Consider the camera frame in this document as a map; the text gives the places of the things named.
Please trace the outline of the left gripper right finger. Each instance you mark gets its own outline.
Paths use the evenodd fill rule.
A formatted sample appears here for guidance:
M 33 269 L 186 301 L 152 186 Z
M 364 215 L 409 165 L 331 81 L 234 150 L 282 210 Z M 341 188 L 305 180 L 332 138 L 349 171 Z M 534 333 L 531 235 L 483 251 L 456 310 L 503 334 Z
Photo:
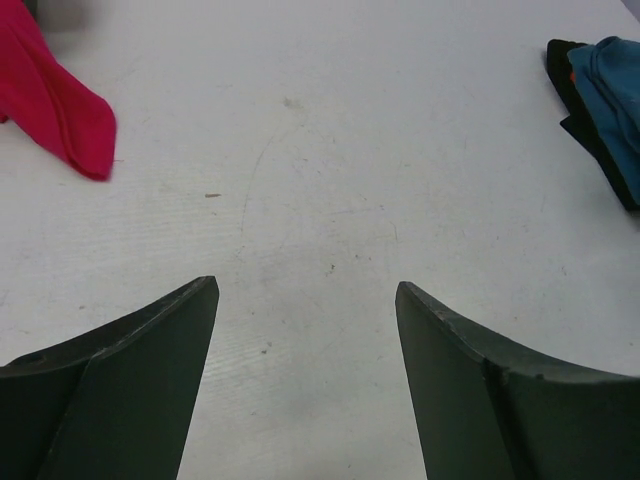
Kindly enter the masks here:
M 560 360 L 410 282 L 395 298 L 431 479 L 635 479 L 639 381 Z

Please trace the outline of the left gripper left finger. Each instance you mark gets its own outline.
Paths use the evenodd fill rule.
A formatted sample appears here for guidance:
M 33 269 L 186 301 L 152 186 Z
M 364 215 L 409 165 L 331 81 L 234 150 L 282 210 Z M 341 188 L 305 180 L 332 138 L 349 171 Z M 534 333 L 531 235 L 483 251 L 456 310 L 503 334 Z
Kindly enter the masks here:
M 192 280 L 146 307 L 1 369 L 5 479 L 173 479 L 219 288 Z

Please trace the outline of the teal blue t shirt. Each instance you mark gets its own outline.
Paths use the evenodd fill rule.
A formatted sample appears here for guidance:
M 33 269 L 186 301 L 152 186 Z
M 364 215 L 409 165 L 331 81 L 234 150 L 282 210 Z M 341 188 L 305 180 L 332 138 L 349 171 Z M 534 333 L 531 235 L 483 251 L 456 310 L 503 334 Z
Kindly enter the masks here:
M 639 203 L 639 43 L 616 36 L 571 50 L 575 87 L 623 185 Z

